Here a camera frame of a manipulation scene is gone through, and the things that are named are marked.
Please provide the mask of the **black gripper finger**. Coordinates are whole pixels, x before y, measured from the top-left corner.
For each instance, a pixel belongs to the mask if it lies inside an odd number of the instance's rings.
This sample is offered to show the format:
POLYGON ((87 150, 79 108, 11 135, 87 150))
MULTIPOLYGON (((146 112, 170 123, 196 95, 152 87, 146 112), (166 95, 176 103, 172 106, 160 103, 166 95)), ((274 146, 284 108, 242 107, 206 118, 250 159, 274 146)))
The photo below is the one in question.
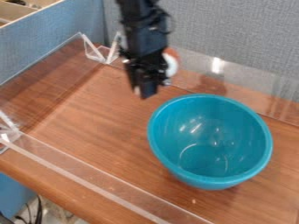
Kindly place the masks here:
POLYGON ((144 67, 138 68, 138 85, 140 89, 140 98, 147 99, 158 94, 158 88, 164 86, 164 82, 168 79, 167 65, 160 67, 144 67))
POLYGON ((139 93, 140 92, 139 81, 138 81, 139 66, 134 64, 131 61, 125 63, 125 72, 127 72, 127 77, 128 77, 132 91, 135 93, 139 93))

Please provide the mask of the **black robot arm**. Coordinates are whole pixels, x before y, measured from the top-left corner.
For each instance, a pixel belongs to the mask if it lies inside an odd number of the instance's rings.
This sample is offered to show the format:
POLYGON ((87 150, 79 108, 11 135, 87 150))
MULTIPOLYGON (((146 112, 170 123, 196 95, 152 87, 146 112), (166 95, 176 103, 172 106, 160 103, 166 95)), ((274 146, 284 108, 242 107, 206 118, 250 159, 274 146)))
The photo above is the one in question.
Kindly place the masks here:
POLYGON ((139 92, 142 99, 156 95, 159 86, 167 80, 164 50, 168 46, 170 14, 158 2, 159 0, 116 0, 124 28, 119 54, 124 59, 131 88, 139 92))

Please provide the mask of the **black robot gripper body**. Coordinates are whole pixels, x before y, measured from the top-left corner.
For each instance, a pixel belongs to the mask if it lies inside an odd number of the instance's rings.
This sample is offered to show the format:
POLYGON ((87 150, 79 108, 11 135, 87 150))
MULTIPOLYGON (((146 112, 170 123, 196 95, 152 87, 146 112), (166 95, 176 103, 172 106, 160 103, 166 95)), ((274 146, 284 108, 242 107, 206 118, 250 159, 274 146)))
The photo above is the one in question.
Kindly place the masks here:
POLYGON ((120 55, 128 72, 163 72, 168 68, 164 50, 168 46, 167 18, 123 18, 124 38, 120 55))

